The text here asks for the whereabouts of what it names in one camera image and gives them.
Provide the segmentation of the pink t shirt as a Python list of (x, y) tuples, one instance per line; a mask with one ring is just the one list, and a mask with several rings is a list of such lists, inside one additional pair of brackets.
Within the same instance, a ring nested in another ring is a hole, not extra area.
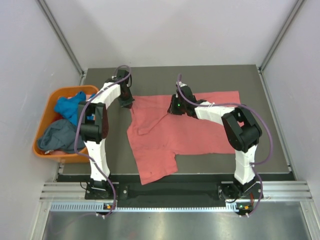
[(171, 98), (171, 95), (134, 97), (127, 137), (142, 185), (176, 173), (176, 155), (235, 152), (222, 125), (186, 114), (169, 114)]

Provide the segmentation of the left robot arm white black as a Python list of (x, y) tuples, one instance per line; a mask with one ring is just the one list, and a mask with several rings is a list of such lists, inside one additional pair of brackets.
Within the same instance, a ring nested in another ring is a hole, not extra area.
[(118, 100), (122, 108), (131, 109), (135, 101), (131, 85), (131, 72), (120, 66), (93, 97), (78, 104), (76, 139), (81, 137), (88, 152), (78, 154), (89, 159), (91, 169), (85, 190), (86, 200), (116, 197), (116, 190), (109, 179), (110, 169), (106, 157), (105, 142), (109, 132), (107, 109), (114, 100)]

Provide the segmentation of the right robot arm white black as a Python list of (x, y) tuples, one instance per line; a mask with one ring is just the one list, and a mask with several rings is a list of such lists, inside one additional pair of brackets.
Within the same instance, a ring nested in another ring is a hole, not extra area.
[(215, 106), (204, 99), (197, 100), (188, 85), (177, 83), (167, 112), (172, 115), (186, 114), (222, 125), (229, 144), (235, 150), (233, 192), (239, 198), (251, 193), (255, 185), (253, 166), (262, 130), (248, 109), (242, 106)]

